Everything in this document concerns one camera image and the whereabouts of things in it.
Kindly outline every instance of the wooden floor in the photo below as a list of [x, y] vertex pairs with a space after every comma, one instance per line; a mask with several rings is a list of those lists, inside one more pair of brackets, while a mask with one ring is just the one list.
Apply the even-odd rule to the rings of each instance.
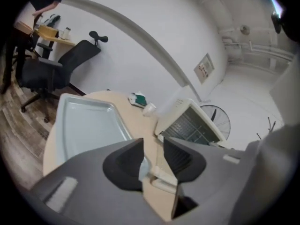
[[[0, 57], [0, 83], [4, 71], [4, 58]], [[77, 94], [70, 87], [55, 92]], [[12, 84], [4, 95], [0, 94], [0, 151], [12, 177], [25, 188], [31, 188], [42, 178], [43, 154], [46, 139], [55, 122], [57, 101], [47, 103], [50, 122], [44, 123], [43, 103], [37, 101], [20, 110], [21, 103], [34, 96], [29, 89], [20, 88], [12, 74]]]

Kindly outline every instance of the black pants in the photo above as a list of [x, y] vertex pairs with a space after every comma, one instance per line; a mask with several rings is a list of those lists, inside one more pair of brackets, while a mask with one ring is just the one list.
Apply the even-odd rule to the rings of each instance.
[[21, 79], [22, 69], [25, 62], [25, 50], [30, 36], [22, 31], [13, 28], [11, 35], [6, 41], [6, 65], [3, 75], [3, 84], [10, 84], [13, 55], [17, 46], [17, 66], [15, 69], [15, 77], [17, 81]]

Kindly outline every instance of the person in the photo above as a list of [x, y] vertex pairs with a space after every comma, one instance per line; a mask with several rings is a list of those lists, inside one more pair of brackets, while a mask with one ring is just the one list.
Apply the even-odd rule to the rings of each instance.
[[[58, 6], [62, 0], [30, 0], [36, 10], [32, 15], [35, 17], [34, 24], [37, 22], [43, 12], [50, 11]], [[25, 62], [26, 45], [30, 40], [30, 35], [13, 28], [6, 42], [6, 65], [3, 74], [3, 82], [0, 86], [0, 93], [4, 94], [11, 83], [12, 60], [15, 47], [17, 46], [17, 66], [15, 70], [15, 78], [19, 84], [22, 84], [21, 76]]]

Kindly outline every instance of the light blue plastic tray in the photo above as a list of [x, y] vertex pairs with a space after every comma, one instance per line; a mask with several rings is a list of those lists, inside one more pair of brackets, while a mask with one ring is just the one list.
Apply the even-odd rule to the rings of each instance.
[[[56, 115], [56, 146], [58, 165], [85, 151], [131, 140], [118, 110], [111, 103], [63, 94]], [[145, 158], [140, 178], [147, 173]]]

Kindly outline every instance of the round wooden table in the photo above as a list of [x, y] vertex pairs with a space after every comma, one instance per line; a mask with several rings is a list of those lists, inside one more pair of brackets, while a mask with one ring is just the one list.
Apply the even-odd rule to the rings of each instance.
[[[151, 163], [151, 172], [154, 173], [158, 151], [161, 147], [154, 129], [158, 118], [156, 116], [144, 117], [142, 109], [132, 106], [127, 96], [115, 91], [99, 91], [85, 95], [87, 98], [113, 103], [123, 119], [132, 138], [144, 139], [144, 154]], [[43, 175], [46, 176], [57, 168], [56, 158], [56, 135], [55, 124], [52, 127], [45, 147], [43, 160]], [[151, 185], [150, 178], [146, 177], [142, 181], [143, 196], [154, 211], [164, 220], [171, 220], [171, 213], [175, 201], [175, 195], [165, 192]]]

